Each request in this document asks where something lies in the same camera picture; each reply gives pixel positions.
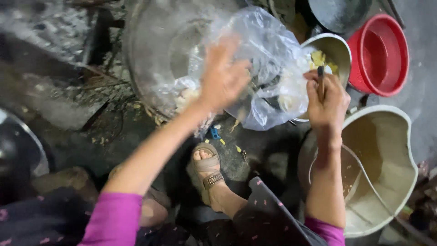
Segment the concrete floor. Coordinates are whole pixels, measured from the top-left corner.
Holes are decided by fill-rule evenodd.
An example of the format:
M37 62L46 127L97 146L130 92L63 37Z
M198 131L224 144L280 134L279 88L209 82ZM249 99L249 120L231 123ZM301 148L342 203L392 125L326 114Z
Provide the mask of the concrete floor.
M437 115L434 109L437 98L433 97L437 84L431 73L437 67L437 39L433 29L437 24L433 11L437 8L437 2L404 0L396 1L396 4L407 26L405 35L409 44L410 70L404 89L391 98L380 98L380 104L399 107L410 116L413 123L411 145L416 163L426 159L437 162ZM369 16L380 12L380 9L383 10L379 1L375 0ZM348 92L353 99L351 105L357 105L362 94L351 88L348 88ZM239 125L230 133L234 121L228 116L218 119L222 125L219 134L226 145L211 140L222 158L226 182L237 194L247 197L250 192L247 180L255 176L254 171L257 171L284 205L296 214L302 197L296 177L296 160L299 143L309 125L304 123L295 127L286 123L267 132L250 131ZM90 173L98 189L106 181L110 170L125 160L155 129L154 121L142 107L104 111L90 129L82 132L61 131L38 117L27 123L43 139L53 170L82 166ZM201 206L185 174L184 167L197 141L189 139L184 143L158 176L154 186L165 190L175 204L182 203L180 212L183 217L195 217L197 222L203 222L223 215ZM236 151L235 145L247 152L248 162ZM347 240L347 245L376 245L378 238L379 232L376 232L363 239Z

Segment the brown water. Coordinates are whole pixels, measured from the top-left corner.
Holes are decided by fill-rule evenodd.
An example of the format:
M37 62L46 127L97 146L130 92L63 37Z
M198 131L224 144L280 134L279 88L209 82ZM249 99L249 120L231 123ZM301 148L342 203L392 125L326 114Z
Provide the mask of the brown water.
M342 133L343 144L349 147L360 159L370 181L375 183L381 175L382 158L376 141L376 126L369 116L363 116L349 126ZM343 195L347 196L349 189L354 184L361 168L349 158L343 158L342 153L341 172L343 178ZM354 202L363 197L371 190L367 180L362 176L358 188L350 200Z

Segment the left hand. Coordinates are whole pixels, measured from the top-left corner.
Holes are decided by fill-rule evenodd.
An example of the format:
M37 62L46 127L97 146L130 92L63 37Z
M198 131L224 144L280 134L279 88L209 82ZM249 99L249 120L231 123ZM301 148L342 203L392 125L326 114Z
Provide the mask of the left hand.
M223 37L206 49L205 72L201 80L199 105L218 112L231 105L249 83L249 60L232 62L239 45L236 37Z

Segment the white plastic bucket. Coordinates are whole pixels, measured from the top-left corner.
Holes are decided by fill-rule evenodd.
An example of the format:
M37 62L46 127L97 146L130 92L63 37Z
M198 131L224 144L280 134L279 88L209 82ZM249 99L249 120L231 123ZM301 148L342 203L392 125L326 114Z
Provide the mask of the white plastic bucket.
M362 108L345 119L343 144L359 157L372 185L394 212L387 211L367 180L359 178L360 168L355 167L355 163L342 162L343 188L347 179L354 189L346 202L346 238L369 235L381 229L407 202L418 174L411 155L410 133L411 120L402 110L392 106ZM310 132L298 157L298 176L305 192L310 187L316 152L316 136ZM354 165L353 170L346 165Z

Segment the blue plastic object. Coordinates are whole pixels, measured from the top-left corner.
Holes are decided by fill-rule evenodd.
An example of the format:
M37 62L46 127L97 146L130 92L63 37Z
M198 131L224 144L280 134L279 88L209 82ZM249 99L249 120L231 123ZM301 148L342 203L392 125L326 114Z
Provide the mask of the blue plastic object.
M212 139L220 139L219 132L214 127L209 127L209 131L211 132Z

